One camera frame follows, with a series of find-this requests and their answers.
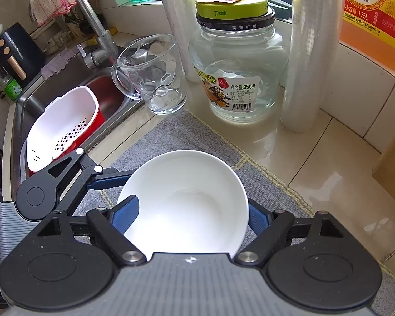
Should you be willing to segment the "pink white dish cloth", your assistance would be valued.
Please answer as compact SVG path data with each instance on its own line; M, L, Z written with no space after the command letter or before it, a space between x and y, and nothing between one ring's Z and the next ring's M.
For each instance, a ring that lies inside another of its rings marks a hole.
M30 0L30 8L38 26L43 26L56 16L69 13L76 4L75 0Z

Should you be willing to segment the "white ceramic bowl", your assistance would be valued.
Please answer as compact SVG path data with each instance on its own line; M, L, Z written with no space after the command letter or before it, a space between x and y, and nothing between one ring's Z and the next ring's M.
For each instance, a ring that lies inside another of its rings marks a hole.
M124 236L147 259L154 253L235 256L249 220L248 197L235 171L201 151L159 155L141 165L118 197L135 195L139 213Z

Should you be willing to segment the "white colander basket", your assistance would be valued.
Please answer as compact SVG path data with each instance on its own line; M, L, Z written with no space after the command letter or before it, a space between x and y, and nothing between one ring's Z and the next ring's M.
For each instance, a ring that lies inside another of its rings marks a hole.
M103 123L99 102L87 86L76 87L50 103L27 137L27 163L36 173L80 147Z

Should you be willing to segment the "steel kitchen faucet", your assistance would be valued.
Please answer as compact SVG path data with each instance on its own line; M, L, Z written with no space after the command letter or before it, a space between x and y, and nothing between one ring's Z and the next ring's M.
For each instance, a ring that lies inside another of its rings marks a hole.
M109 60L110 63L114 64L118 58L119 50L116 43L113 41L110 32L104 28L88 0L75 1L82 10L82 13L85 15L93 31L96 33L97 43L99 45L98 49L90 53L85 53L84 48L82 48L81 45L77 46L85 65L89 69L94 69L106 60Z

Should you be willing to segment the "orange cooking wine jug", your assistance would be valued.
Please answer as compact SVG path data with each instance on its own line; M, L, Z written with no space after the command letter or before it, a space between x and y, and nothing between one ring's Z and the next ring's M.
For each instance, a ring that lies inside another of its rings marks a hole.
M395 71L395 0L345 0L340 40Z

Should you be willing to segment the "cling film roll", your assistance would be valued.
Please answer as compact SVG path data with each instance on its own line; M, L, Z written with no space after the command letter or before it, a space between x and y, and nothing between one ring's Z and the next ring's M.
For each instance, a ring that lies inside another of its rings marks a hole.
M283 125L309 131L317 118L325 79L335 55L344 0L293 0L290 56L282 113Z

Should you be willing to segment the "black air fryer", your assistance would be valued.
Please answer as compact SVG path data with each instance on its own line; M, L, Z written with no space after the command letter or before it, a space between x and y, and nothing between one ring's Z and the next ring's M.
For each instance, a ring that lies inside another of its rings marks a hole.
M12 76L25 88L45 65L45 54L17 22L0 35L0 76Z

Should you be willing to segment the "stainless steel sink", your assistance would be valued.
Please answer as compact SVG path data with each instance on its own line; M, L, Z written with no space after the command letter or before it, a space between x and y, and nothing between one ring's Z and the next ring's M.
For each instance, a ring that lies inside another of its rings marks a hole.
M13 125L6 128L11 132L8 183L10 199L15 198L20 184L28 177L26 138L32 125L49 103L77 86L90 87L105 119L104 124L82 144L87 153L95 149L127 117L144 106L142 101L131 100L119 92L112 82L109 68L95 70L89 76L81 76L71 82L64 82L63 77L55 76L45 82L38 79L32 83L15 104Z

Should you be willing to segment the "clear glass mug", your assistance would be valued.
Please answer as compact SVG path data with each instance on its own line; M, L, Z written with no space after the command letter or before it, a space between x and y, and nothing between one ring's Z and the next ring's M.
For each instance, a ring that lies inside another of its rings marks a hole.
M172 114L187 100L187 81L177 42L168 33L127 43L111 68L111 76L120 92L144 101L156 115Z

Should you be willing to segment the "stack of plastic cups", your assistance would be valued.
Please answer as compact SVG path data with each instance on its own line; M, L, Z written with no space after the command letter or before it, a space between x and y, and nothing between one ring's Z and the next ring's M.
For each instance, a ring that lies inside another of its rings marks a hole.
M188 50L193 34L199 29L196 21L197 0L162 0L168 23L175 37L187 80L199 83L200 78L193 68Z

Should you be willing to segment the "small green bottle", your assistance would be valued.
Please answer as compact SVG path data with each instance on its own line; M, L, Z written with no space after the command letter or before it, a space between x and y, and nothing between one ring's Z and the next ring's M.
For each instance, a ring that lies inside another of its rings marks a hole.
M22 88L11 75L7 75L5 78L3 78L0 82L0 85L6 96L11 101L18 100L20 94L22 93Z

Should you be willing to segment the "large glass jar green lid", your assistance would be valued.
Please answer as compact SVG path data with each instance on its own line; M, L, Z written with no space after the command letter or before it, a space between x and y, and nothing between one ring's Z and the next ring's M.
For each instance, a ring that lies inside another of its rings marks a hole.
M232 124L266 117L288 64L289 42L268 0L198 0L188 50L210 107Z

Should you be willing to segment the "red wash basin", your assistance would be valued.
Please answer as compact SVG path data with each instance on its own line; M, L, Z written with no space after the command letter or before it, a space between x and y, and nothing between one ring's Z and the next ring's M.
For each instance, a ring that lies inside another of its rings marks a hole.
M52 161L80 147L104 122L100 111L93 114L70 112L58 116L45 112L33 125L27 140L27 163L30 175L37 173Z

